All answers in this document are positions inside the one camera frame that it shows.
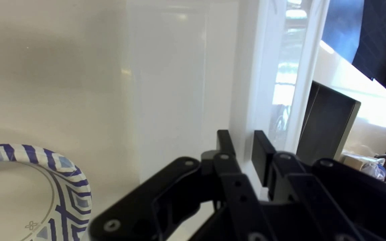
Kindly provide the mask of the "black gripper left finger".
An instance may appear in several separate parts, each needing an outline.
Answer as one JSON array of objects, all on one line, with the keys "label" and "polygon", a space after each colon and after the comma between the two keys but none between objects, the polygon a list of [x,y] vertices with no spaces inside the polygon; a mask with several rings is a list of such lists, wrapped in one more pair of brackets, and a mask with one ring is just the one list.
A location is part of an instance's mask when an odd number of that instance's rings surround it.
[{"label": "black gripper left finger", "polygon": [[216,160],[216,171],[220,174],[236,172],[238,171],[236,151],[228,130],[217,131],[217,150],[219,152]]}]

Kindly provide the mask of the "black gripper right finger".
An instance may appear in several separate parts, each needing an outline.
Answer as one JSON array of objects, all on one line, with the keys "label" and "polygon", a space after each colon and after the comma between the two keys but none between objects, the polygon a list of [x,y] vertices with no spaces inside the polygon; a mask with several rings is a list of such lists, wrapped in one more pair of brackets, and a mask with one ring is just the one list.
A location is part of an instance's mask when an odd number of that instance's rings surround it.
[{"label": "black gripper right finger", "polygon": [[268,175],[276,148],[263,130],[254,132],[252,163],[263,187],[268,186]]}]

